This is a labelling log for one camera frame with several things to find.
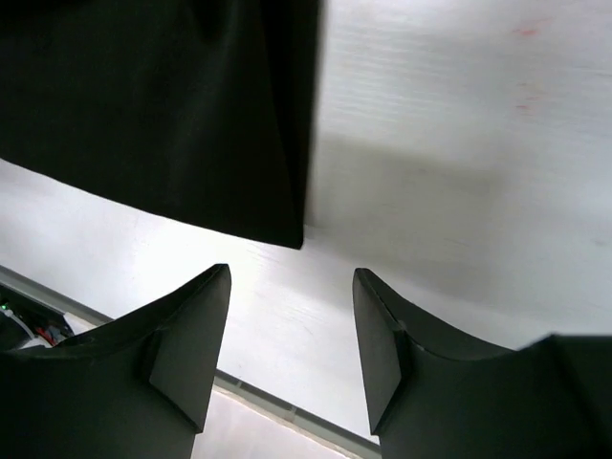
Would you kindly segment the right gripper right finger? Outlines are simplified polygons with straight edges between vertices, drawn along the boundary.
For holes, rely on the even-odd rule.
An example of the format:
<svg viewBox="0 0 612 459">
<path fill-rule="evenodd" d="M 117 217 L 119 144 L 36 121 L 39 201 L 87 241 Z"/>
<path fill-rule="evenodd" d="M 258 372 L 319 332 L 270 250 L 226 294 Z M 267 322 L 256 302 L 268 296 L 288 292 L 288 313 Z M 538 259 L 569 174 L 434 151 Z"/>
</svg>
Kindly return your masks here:
<svg viewBox="0 0 612 459">
<path fill-rule="evenodd" d="M 611 339 L 551 335 L 518 350 L 474 337 L 353 277 L 371 433 L 385 458 L 607 458 Z"/>
</svg>

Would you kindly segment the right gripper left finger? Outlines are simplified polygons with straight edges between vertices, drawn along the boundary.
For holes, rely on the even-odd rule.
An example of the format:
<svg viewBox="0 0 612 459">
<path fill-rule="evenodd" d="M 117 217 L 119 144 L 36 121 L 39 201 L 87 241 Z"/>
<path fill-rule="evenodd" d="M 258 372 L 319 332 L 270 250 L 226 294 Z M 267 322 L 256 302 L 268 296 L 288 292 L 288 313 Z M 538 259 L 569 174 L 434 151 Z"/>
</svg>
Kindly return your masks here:
<svg viewBox="0 0 612 459">
<path fill-rule="evenodd" d="M 203 431 L 230 268 L 57 346 L 1 355 L 5 458 L 187 458 Z"/>
</svg>

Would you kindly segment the black t shirt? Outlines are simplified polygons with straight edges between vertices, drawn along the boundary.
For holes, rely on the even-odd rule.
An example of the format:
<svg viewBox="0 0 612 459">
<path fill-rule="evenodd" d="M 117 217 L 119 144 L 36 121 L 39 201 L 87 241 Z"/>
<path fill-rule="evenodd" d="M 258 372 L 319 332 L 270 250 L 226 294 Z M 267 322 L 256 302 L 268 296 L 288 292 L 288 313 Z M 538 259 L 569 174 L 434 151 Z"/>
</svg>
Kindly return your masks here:
<svg viewBox="0 0 612 459">
<path fill-rule="evenodd" d="M 5 1 L 1 157 L 207 230 L 298 249 L 318 1 Z"/>
</svg>

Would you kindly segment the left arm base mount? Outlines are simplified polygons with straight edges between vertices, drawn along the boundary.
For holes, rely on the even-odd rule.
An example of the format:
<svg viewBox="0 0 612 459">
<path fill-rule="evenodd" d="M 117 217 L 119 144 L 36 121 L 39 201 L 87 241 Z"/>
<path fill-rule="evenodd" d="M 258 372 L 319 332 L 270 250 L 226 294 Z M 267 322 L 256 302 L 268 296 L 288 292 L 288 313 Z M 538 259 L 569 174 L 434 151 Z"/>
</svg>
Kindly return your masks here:
<svg viewBox="0 0 612 459">
<path fill-rule="evenodd" d="M 1 286 L 1 351 L 30 345 L 54 347 L 75 335 L 57 309 Z"/>
</svg>

